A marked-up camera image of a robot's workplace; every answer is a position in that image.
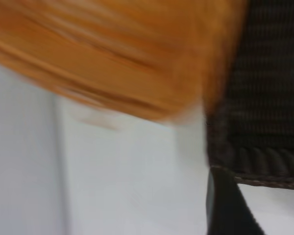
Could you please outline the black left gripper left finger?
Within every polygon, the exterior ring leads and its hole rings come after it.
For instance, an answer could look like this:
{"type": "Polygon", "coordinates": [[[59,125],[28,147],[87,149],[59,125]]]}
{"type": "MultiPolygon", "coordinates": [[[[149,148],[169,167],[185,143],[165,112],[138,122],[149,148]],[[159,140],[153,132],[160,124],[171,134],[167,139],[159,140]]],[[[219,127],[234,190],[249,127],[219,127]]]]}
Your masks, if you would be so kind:
{"type": "Polygon", "coordinates": [[[263,235],[231,174],[211,167],[206,196],[208,235],[263,235]]]}

